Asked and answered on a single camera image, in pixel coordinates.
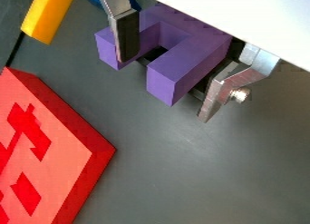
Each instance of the purple block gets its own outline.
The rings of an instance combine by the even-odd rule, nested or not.
[[[98,58],[120,70],[156,46],[168,51],[148,64],[146,90],[172,106],[225,57],[231,36],[165,5],[140,12],[140,51],[117,62],[109,28],[96,33]]]

